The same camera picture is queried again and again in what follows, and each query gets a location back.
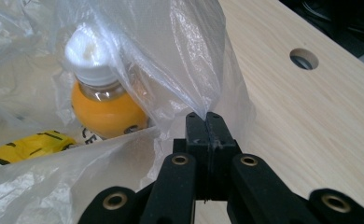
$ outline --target plastic bag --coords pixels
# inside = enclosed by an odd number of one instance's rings
[[[153,127],[0,167],[0,223],[76,223],[101,190],[142,188],[191,111],[221,115],[246,150],[254,111],[221,7],[178,0],[0,1],[0,146],[44,130],[81,138],[63,48],[85,24],[106,39],[113,73]]]

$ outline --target plastic wrapping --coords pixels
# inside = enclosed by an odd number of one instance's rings
[[[76,223],[102,189],[142,188],[191,111],[221,115],[246,150],[254,110],[221,7],[178,0],[0,0],[0,146],[44,130],[81,138],[63,48],[88,24],[153,127],[0,167],[0,223]]]

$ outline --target white bottle cap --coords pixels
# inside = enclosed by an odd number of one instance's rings
[[[79,81],[105,86],[118,80],[109,68],[109,49],[98,33],[88,26],[78,28],[65,46],[65,58]]]

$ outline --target yellow package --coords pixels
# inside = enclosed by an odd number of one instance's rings
[[[0,147],[0,166],[63,151],[75,140],[56,131],[37,133]]]

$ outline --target orange juice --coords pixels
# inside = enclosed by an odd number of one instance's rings
[[[72,107],[77,119],[92,132],[112,138],[147,127],[146,114],[126,91],[104,100],[88,97],[83,88],[75,84]]]

